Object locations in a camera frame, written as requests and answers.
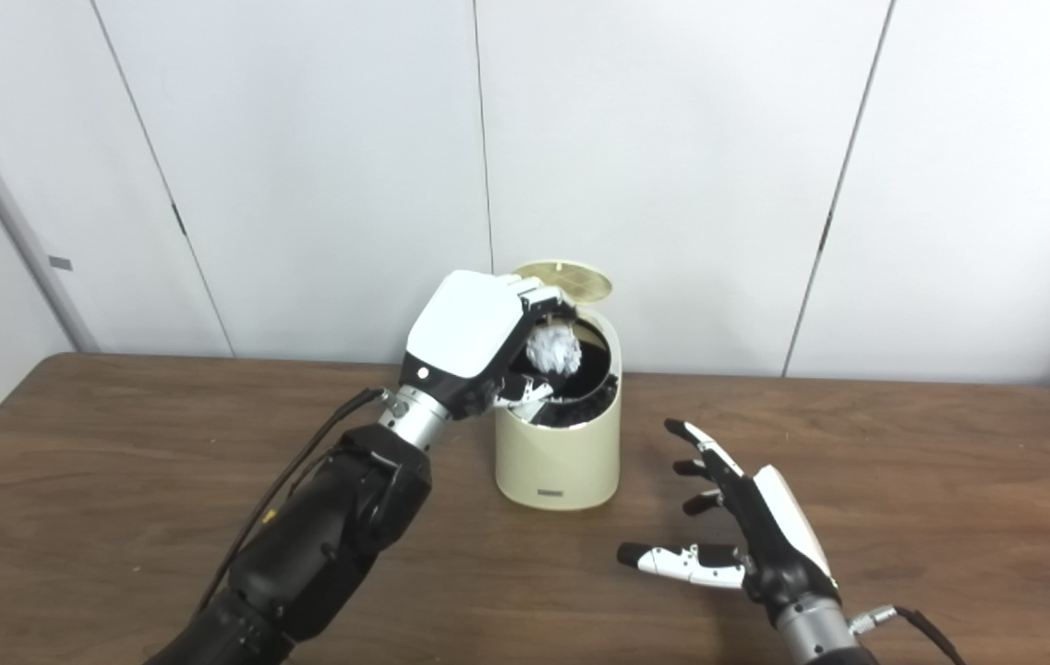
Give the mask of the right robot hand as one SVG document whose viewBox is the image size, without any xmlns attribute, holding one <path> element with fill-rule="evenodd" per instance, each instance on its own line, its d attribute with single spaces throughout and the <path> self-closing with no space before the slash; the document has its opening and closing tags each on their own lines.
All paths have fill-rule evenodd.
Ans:
<svg viewBox="0 0 1050 665">
<path fill-rule="evenodd" d="M 685 501 L 682 512 L 698 516 L 709 510 L 727 510 L 744 544 L 675 547 L 624 542 L 616 552 L 618 563 L 690 585 L 740 589 L 766 611 L 770 622 L 807 600 L 841 605 L 823 547 L 781 473 L 765 465 L 750 475 L 723 446 L 691 422 L 667 419 L 664 427 L 699 454 L 696 459 L 677 460 L 673 471 L 715 484 L 715 489 Z"/>
</svg>

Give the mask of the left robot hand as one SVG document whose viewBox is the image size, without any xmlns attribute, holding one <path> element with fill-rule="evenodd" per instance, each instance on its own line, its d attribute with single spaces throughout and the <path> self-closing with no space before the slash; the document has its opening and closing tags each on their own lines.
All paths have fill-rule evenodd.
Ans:
<svg viewBox="0 0 1050 665">
<path fill-rule="evenodd" d="M 399 383 L 453 420 L 552 396 L 581 366 L 576 308 L 536 277 L 457 270 L 412 324 Z"/>
</svg>

